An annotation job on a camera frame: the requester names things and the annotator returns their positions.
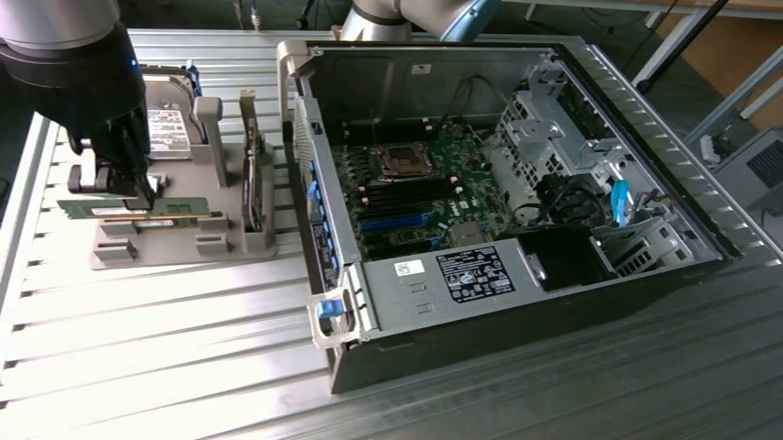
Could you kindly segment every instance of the robotic arm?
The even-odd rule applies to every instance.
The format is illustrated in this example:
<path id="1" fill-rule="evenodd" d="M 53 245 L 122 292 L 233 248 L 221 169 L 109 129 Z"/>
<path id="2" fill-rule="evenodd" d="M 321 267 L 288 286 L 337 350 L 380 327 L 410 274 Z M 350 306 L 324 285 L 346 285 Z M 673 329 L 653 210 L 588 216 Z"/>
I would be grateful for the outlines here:
<path id="1" fill-rule="evenodd" d="M 125 196 L 150 209 L 144 81 L 116 0 L 0 0 L 0 62 L 38 113 L 67 132 L 77 154 L 71 193 Z"/>
<path id="2" fill-rule="evenodd" d="M 440 41 L 470 41 L 498 7 L 500 0 L 353 0 L 340 39 L 408 41 L 412 22 Z"/>

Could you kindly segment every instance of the white sticker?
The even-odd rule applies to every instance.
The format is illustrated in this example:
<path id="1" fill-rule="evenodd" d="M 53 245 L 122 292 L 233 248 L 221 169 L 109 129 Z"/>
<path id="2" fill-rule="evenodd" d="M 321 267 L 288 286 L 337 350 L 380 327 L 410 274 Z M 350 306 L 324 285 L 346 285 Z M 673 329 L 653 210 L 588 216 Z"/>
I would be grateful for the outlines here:
<path id="1" fill-rule="evenodd" d="M 173 220 L 148 220 L 142 222 L 133 222 L 134 227 L 168 227 L 173 226 Z"/>
<path id="2" fill-rule="evenodd" d="M 393 263 L 393 269 L 396 270 L 396 276 L 404 277 L 405 275 L 422 273 L 424 265 L 421 264 L 420 259 L 413 259 L 410 261 L 402 261 L 401 263 Z"/>
<path id="3" fill-rule="evenodd" d="M 432 71 L 432 64 L 413 64 L 410 75 L 425 75 Z"/>
<path id="4" fill-rule="evenodd" d="M 184 130 L 182 112 L 178 110 L 146 110 L 149 121 L 149 150 L 188 151 L 190 142 Z"/>
<path id="5" fill-rule="evenodd" d="M 125 209 L 125 208 L 91 208 L 93 215 L 130 215 L 130 214 L 148 214 L 142 209 Z"/>

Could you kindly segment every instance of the power supply label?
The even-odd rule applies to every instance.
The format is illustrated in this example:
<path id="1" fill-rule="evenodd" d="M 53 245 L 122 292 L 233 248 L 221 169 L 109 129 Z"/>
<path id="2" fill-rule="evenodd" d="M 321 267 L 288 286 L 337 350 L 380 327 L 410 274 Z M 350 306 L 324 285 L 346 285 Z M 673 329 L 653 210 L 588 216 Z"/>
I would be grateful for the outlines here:
<path id="1" fill-rule="evenodd" d="M 437 264 L 449 286 L 450 298 L 457 303 L 513 291 L 513 283 L 494 247 L 440 255 Z"/>

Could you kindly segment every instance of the gray plastic stand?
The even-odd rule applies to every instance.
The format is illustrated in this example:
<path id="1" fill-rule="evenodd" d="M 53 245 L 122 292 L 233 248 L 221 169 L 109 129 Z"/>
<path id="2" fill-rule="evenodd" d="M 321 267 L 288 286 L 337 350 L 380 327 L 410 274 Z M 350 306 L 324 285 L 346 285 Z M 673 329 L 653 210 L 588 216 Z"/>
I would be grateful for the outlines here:
<path id="1" fill-rule="evenodd" d="M 190 146 L 192 160 L 156 160 L 149 172 L 164 173 L 164 197 L 205 197 L 212 212 L 197 227 L 134 227 L 132 222 L 101 221 L 89 264 L 113 269 L 236 259 L 266 259 L 276 252 L 273 233 L 273 148 L 264 144 L 260 161 L 262 232 L 244 232 L 244 145 L 220 141 L 217 98 L 196 98 L 196 118 L 209 144 Z"/>

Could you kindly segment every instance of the motherboard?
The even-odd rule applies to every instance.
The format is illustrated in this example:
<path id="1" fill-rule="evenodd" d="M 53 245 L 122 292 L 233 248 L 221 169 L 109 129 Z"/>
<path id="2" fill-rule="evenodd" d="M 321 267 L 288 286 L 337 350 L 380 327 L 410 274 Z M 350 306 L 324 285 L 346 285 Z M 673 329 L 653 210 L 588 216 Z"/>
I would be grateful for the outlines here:
<path id="1" fill-rule="evenodd" d="M 478 244 L 508 228 L 508 196 L 468 130 L 448 123 L 426 140 L 332 147 L 365 260 Z"/>

